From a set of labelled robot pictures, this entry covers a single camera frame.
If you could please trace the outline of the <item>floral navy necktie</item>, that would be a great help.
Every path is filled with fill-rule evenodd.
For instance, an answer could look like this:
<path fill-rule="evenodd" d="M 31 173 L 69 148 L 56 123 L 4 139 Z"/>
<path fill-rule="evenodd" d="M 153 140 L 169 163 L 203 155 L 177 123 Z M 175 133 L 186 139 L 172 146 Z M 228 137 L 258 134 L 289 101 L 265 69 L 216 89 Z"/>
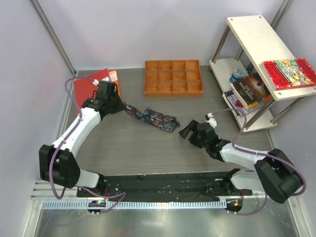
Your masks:
<path fill-rule="evenodd" d="M 127 103 L 124 103 L 124 105 L 124 110 L 128 115 L 146 124 L 157 127 L 161 130 L 172 133 L 175 129 L 181 126 L 177 117 L 160 113 L 150 108 L 141 111 L 138 108 Z"/>

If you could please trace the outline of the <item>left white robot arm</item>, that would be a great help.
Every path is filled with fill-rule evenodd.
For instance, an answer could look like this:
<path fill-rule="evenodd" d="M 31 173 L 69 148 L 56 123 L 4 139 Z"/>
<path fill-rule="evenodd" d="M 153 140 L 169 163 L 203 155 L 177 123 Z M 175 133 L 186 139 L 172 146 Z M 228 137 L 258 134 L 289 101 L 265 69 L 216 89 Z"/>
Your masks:
<path fill-rule="evenodd" d="M 100 81 L 93 98 L 83 102 L 75 121 L 52 145 L 39 150 L 40 178 L 66 188 L 87 187 L 94 197 L 105 191 L 101 174 L 83 170 L 76 156 L 89 133 L 101 120 L 124 110 L 118 87 L 114 82 Z"/>

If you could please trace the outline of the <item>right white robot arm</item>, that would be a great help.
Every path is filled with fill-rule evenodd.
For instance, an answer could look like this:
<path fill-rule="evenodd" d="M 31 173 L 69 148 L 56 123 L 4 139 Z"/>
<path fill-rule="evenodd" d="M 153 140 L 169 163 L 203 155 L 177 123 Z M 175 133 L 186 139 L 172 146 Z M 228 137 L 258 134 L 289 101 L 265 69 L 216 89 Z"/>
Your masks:
<path fill-rule="evenodd" d="M 207 114 L 205 122 L 192 120 L 179 131 L 183 139 L 205 151 L 215 160 L 235 163 L 245 168 L 229 175 L 223 182 L 223 189 L 229 195 L 248 189 L 264 192 L 277 203 L 284 203 L 291 196 L 299 195 L 306 189 L 306 180 L 279 149 L 270 152 L 256 151 L 221 139 L 215 132 L 217 125 L 213 114 Z"/>

